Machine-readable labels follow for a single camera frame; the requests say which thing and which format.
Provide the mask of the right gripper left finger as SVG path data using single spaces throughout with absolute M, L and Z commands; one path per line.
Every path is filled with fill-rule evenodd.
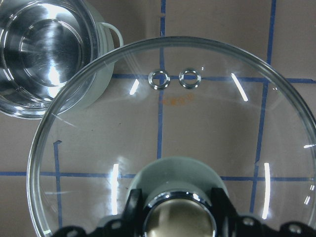
M 120 215 L 106 217 L 96 229 L 87 233 L 79 226 L 66 226 L 57 230 L 54 237 L 139 237 L 143 217 L 143 194 L 141 189 L 129 192 L 125 208 Z

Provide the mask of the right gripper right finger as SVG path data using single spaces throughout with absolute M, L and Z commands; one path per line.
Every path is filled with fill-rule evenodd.
M 282 224 L 274 230 L 250 215 L 240 215 L 222 188 L 212 188 L 209 195 L 217 237 L 314 237 L 316 230 L 301 222 Z

